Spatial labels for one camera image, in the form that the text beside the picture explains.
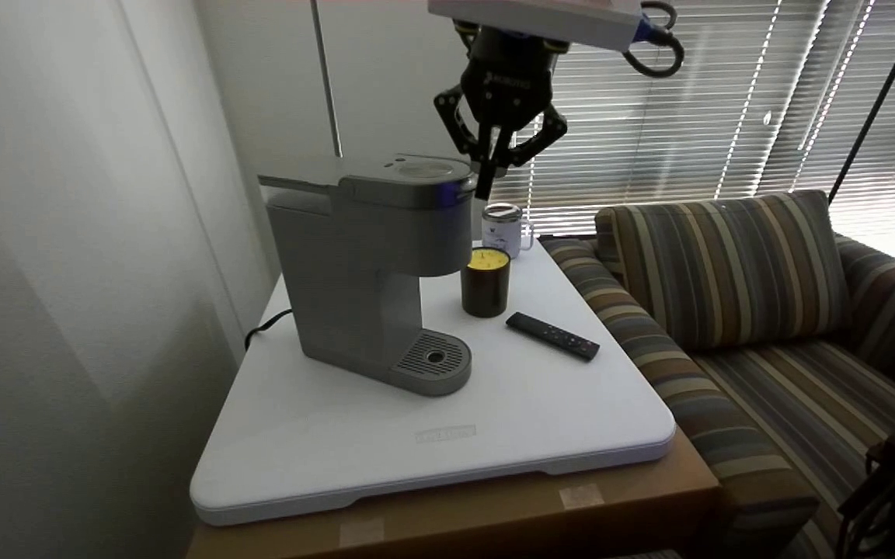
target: white tabletop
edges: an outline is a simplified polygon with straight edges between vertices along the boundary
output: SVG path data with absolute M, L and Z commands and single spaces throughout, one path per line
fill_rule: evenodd
M 283 283 L 268 317 L 289 307 Z M 580 362 L 507 330 L 511 311 L 600 341 Z M 337 509 L 361 498 L 515 471 L 585 471 L 658 459 L 673 420 L 549 255 L 509 268 L 509 307 L 461 307 L 461 277 L 423 279 L 424 330 L 471 347 L 471 378 L 419 396 L 306 360 L 291 320 L 261 332 L 193 476 L 210 525 Z

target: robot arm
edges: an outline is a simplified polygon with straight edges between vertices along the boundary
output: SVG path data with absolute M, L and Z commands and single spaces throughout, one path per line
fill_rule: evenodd
M 658 9 L 668 21 L 658 29 L 644 9 Z M 477 167 L 476 199 L 487 199 L 494 178 L 509 166 L 519 167 L 566 137 L 567 123 L 549 106 L 549 75 L 567 44 L 621 50 L 648 78 L 668 78 L 683 63 L 683 47 L 670 33 L 673 9 L 663 0 L 429 0 L 429 11 L 453 18 L 470 50 L 470 69 L 455 87 L 435 96 L 435 109 L 455 153 Z M 644 65 L 630 52 L 637 39 L 668 47 L 673 63 L 668 69 Z M 470 103 L 477 137 L 466 128 L 461 100 Z M 509 147 L 511 135 L 536 114 L 543 114 L 541 129 Z

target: remote control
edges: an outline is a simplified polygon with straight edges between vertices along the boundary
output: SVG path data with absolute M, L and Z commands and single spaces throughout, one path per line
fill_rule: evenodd
M 528 317 L 528 315 L 511 315 L 511 317 L 507 320 L 507 326 L 515 330 L 515 332 L 523 332 L 523 334 L 530 334 L 530 340 L 536 340 L 536 341 L 543 341 L 543 345 L 549 345 L 549 347 L 556 347 L 556 351 L 566 351 L 566 353 L 570 353 L 570 357 L 578 357 L 578 360 L 594 360 L 595 351 L 600 351 L 595 341 L 586 341 L 586 340 L 580 340 L 580 334 L 573 334 L 573 332 L 566 332 L 566 330 L 558 330 L 558 326 L 541 322 L 541 320 L 534 320 L 534 317 Z

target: gray coffee maker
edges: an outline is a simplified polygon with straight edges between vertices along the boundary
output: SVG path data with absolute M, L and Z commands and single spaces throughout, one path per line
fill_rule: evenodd
M 419 277 L 470 261 L 470 167 L 401 156 L 261 183 L 278 189 L 268 218 L 302 351 L 424 396 L 461 390 L 471 351 L 423 330 Z

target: striped couch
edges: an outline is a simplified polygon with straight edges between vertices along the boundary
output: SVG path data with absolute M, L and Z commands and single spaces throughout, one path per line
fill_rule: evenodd
M 895 436 L 895 261 L 824 194 L 601 207 L 543 246 L 717 476 L 710 556 L 832 556 Z

